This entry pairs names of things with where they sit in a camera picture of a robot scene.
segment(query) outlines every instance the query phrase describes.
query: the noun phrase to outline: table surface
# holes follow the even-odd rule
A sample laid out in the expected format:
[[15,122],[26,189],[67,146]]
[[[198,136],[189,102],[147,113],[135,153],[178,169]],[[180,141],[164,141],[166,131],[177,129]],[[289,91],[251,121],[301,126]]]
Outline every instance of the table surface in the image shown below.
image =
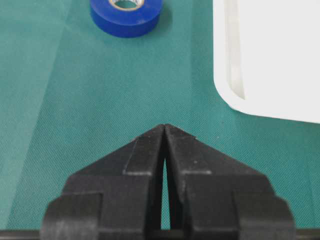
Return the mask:
[[122,39],[88,0],[0,1],[0,229],[39,228],[71,173],[160,123],[266,174],[297,226],[319,227],[320,125],[230,109],[212,19],[211,0],[165,0],[154,31]]

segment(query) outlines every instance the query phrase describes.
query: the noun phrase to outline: black plastic part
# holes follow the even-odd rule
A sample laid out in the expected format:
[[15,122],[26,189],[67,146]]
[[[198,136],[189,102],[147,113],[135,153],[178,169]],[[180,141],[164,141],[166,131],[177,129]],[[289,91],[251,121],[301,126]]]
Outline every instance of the black plastic part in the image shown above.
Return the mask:
[[40,238],[144,240],[158,233],[166,239],[164,159],[176,239],[295,240],[289,207],[266,176],[169,124],[70,176],[48,206]]

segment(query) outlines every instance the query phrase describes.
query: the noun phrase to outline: white container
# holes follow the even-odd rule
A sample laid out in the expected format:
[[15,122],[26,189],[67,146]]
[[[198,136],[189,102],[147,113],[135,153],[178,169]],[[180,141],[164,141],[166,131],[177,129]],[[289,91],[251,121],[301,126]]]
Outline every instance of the white container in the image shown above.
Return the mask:
[[231,108],[320,123],[320,0],[213,0],[213,58]]

